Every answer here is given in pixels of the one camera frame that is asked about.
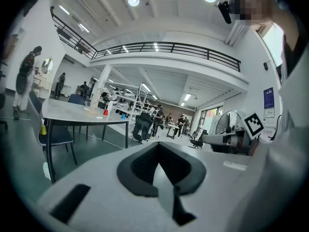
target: ceiling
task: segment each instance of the ceiling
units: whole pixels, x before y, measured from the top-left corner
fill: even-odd
[[[153,86],[145,79],[140,68],[145,70]],[[101,72],[104,67],[96,67],[95,69],[97,72]],[[230,87],[210,81],[202,74],[197,75],[194,72],[186,71],[179,72],[179,70],[174,72],[172,70],[172,68],[166,70],[166,68],[163,69],[160,66],[154,68],[147,65],[127,65],[125,67],[116,65],[113,67],[108,79],[116,83],[135,86],[145,83],[151,91],[148,93],[149,99],[154,100],[152,95],[155,95],[163,102],[174,105],[185,103],[184,108],[193,110],[233,90]],[[107,86],[109,85],[126,88],[122,85],[107,84]],[[191,97],[189,100],[184,101],[187,93],[191,94]]]
[[[50,0],[55,7],[54,14],[66,24],[76,30],[89,43],[100,37],[107,38],[117,28],[125,27],[131,22],[147,18],[156,18],[158,24],[161,18],[182,18],[188,22],[200,23],[217,34],[228,37],[232,24],[224,22],[217,3],[208,3],[204,0],[140,0],[136,7],[128,4],[127,0]],[[63,6],[70,15],[64,13],[59,5]],[[72,16],[90,31],[81,31]],[[119,34],[112,39],[96,45],[97,50],[106,49],[120,44],[129,44],[143,41],[162,41],[166,30],[147,30],[143,28],[138,32]]]

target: fan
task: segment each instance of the fan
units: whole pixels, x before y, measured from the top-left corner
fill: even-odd
[[[230,133],[233,127],[241,122],[241,118],[235,111],[228,111],[221,116],[216,127],[216,134]]]

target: white column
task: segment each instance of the white column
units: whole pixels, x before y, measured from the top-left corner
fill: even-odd
[[[104,84],[111,70],[112,70],[112,65],[106,64],[98,80],[98,85],[96,85],[96,90],[93,91],[94,95],[92,97],[91,104],[90,104],[91,108],[98,107],[98,101],[100,99],[101,89],[104,87]]]

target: mirror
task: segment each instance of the mirror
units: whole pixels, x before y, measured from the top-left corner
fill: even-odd
[[[42,72],[44,74],[47,74],[51,71],[52,67],[53,67],[53,61],[50,58],[47,58],[44,60],[42,64]]]

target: railing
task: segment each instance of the railing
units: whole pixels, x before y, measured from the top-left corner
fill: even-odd
[[[78,35],[73,29],[53,14],[54,25],[57,29],[58,36],[67,45],[78,51],[80,54],[93,59],[98,52],[91,44]]]
[[[239,66],[241,61],[236,58],[202,46],[175,42],[139,42],[118,45],[98,51],[98,53],[95,55],[95,58],[114,54],[125,54],[128,52],[168,52],[189,55],[218,62],[240,72]]]

